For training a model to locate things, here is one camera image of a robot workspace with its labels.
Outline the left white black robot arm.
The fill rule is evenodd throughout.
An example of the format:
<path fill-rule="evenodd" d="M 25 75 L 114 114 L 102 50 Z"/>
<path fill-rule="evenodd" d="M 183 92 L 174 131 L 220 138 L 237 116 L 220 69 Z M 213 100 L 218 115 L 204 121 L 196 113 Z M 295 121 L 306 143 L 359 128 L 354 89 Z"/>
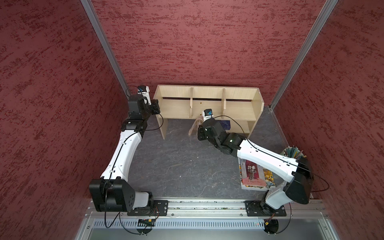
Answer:
<path fill-rule="evenodd" d="M 149 93 L 132 95 L 128 100 L 129 113 L 124 120 L 118 145 L 102 175 L 89 185 L 95 209 L 98 212 L 141 213 L 152 215 L 154 197 L 150 192 L 135 191 L 128 183 L 128 174 L 134 154 L 152 115 L 160 114 L 159 102 Z"/>

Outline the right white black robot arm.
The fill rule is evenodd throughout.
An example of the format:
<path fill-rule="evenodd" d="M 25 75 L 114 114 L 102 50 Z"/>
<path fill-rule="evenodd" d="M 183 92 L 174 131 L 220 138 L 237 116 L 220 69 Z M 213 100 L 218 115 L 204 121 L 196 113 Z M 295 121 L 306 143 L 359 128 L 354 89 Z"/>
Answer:
<path fill-rule="evenodd" d="M 227 133 L 214 118 L 205 119 L 199 126 L 198 140 L 207 140 L 222 153 L 248 160 L 283 179 L 280 185 L 268 190 L 260 201 L 256 201 L 258 214 L 274 216 L 285 204 L 309 203 L 314 174 L 309 160 L 304 156 L 289 158 L 262 148 L 242 135 Z"/>

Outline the beige striped fluffy cloth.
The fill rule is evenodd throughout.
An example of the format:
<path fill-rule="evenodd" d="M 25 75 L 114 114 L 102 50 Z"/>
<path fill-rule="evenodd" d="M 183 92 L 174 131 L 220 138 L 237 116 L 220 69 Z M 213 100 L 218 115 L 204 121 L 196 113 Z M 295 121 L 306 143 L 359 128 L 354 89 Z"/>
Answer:
<path fill-rule="evenodd" d="M 190 128 L 188 135 L 191 137 L 192 135 L 197 135 L 198 134 L 198 129 L 199 127 L 203 124 L 204 122 L 204 117 L 199 116 L 193 123 L 192 127 Z"/>

